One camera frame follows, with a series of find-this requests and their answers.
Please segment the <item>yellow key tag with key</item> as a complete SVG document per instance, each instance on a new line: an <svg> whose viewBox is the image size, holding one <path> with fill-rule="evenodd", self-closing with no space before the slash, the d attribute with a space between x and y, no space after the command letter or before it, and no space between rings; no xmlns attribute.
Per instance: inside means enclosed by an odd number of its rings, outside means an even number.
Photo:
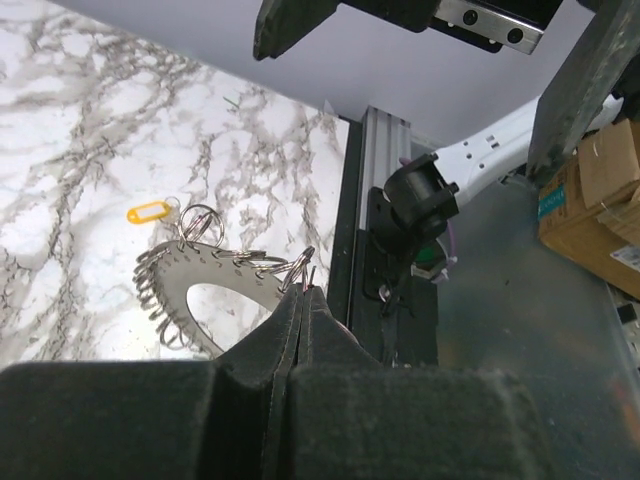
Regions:
<svg viewBox="0 0 640 480"><path fill-rule="evenodd" d="M130 208L126 213L126 219L134 225L155 221L171 223L179 217L180 211L180 200L171 196Z"/></svg>

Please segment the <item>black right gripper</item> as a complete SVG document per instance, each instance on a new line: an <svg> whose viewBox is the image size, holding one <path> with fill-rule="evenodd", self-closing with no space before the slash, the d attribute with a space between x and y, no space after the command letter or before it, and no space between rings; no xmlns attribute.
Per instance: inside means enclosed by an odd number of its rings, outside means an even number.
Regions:
<svg viewBox="0 0 640 480"><path fill-rule="evenodd" d="M421 33L436 30L489 53L530 55L560 0L348 1L348 6ZM604 1L542 94L526 174L542 186L564 164L639 50L639 2Z"/></svg>

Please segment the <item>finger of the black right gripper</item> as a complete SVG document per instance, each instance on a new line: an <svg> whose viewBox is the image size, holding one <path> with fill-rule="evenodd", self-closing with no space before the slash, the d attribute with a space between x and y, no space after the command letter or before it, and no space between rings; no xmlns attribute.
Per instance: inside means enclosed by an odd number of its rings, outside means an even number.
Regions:
<svg viewBox="0 0 640 480"><path fill-rule="evenodd" d="M278 58L333 15L338 5L333 0L264 0L254 30L254 59Z"/></svg>

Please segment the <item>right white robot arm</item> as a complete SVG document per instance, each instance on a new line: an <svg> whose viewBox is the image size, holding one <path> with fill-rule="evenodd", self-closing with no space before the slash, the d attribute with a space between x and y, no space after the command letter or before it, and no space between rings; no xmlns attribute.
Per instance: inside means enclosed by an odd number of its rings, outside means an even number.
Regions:
<svg viewBox="0 0 640 480"><path fill-rule="evenodd" d="M429 29L480 50L535 51L555 1L356 1L353 8L404 30ZM594 15L544 92L479 132L418 158L408 124L369 108L364 117L357 228L391 254L434 241L490 184L524 168L548 179L579 140L635 108L639 5L593 1Z"/></svg>

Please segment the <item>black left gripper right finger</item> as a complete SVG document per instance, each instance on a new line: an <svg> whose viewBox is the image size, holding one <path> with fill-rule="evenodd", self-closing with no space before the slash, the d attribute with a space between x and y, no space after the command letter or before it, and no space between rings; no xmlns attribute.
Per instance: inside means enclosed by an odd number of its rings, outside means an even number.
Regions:
<svg viewBox="0 0 640 480"><path fill-rule="evenodd" d="M551 479L527 388L499 371L389 368L337 322L319 288L301 297L278 479Z"/></svg>

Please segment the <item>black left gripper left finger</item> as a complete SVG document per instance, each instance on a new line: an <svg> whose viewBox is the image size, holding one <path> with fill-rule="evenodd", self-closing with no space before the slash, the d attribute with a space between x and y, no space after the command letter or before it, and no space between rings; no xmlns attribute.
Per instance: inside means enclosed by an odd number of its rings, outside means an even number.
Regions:
<svg viewBox="0 0 640 480"><path fill-rule="evenodd" d="M1 374L5 479L275 479L305 297L214 361L32 362Z"/></svg>

